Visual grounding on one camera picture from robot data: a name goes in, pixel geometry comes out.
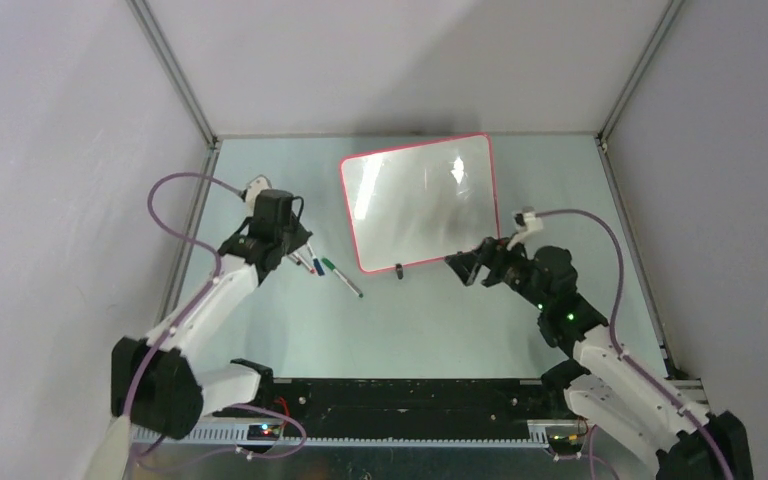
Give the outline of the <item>pink framed whiteboard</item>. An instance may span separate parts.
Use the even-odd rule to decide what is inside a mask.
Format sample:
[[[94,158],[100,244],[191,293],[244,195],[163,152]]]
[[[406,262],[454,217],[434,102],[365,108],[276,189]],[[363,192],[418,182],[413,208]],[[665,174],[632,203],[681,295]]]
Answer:
[[[338,173],[365,274],[439,261],[501,232],[494,148],[486,133],[350,155]]]

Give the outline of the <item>blue capped marker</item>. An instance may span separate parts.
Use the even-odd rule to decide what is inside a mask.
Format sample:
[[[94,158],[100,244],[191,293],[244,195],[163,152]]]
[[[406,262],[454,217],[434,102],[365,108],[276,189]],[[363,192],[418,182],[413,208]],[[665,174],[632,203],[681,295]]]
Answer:
[[[321,263],[318,255],[317,255],[317,253],[315,252],[313,246],[311,245],[311,243],[310,242],[306,243],[305,244],[305,248],[306,248],[306,250],[307,250],[307,252],[308,252],[308,254],[310,256],[310,259],[312,261],[312,265],[313,265],[313,268],[314,268],[316,274],[318,276],[324,276],[325,275],[325,270],[324,270],[324,268],[322,266],[322,263]]]

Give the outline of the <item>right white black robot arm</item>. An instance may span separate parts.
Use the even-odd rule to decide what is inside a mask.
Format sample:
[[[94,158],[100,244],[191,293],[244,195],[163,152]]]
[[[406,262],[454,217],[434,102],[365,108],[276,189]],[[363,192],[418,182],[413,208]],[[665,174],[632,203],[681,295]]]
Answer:
[[[577,290],[571,253],[545,246],[528,256],[506,238],[446,257],[461,282],[508,286],[534,305],[547,344],[567,358],[541,377],[541,402],[556,418],[594,423],[657,479],[751,479],[747,431],[733,413],[714,414],[658,378],[611,338],[609,320]]]

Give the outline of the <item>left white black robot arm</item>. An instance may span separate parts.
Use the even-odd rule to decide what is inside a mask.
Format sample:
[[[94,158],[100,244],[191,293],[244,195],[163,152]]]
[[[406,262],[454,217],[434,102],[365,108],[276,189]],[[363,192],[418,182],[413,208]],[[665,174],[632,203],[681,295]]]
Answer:
[[[207,415],[226,408],[264,416],[276,403],[271,368],[236,359],[199,372],[198,357],[231,313],[308,243],[304,200],[287,191],[246,192],[251,213],[220,247],[213,267],[184,305],[139,339],[123,337],[111,354],[110,407],[115,417],[181,440]]]

